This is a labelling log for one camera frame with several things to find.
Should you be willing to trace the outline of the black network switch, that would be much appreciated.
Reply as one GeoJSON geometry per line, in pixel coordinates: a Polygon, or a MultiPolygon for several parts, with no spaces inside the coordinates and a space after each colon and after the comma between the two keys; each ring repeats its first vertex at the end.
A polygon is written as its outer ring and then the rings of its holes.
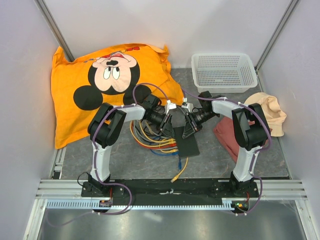
{"type": "Polygon", "coordinates": [[[176,141],[177,149],[179,152],[180,158],[188,158],[188,157],[195,157],[200,154],[200,150],[198,148],[197,140],[195,135],[192,134],[187,138],[182,138],[184,127],[174,127],[174,139],[176,141]]]}

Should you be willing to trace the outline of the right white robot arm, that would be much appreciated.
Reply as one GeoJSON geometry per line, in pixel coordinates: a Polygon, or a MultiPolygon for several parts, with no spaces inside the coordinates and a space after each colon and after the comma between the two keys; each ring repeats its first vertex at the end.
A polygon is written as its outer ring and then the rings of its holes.
{"type": "Polygon", "coordinates": [[[233,133],[239,146],[237,162],[230,174],[228,188],[235,197],[245,195],[257,185],[254,179],[254,167],[259,155],[268,140],[271,130],[265,114],[258,103],[244,104],[228,99],[225,96],[212,96],[209,91],[201,92],[196,98],[201,108],[184,114],[185,127],[182,138],[186,139],[200,131],[202,124],[217,116],[232,120],[233,133]]]}

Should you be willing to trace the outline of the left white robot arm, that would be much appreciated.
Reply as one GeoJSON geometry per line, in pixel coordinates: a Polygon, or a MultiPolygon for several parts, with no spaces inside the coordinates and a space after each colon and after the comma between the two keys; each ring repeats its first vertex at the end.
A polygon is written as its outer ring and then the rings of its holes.
{"type": "Polygon", "coordinates": [[[169,107],[165,106],[165,112],[159,113],[156,110],[159,102],[160,99],[151,94],[141,104],[101,105],[88,126],[93,155],[91,172],[82,187],[83,197],[104,197],[109,193],[112,146],[118,140],[125,122],[147,120],[165,136],[175,136],[169,107]]]}

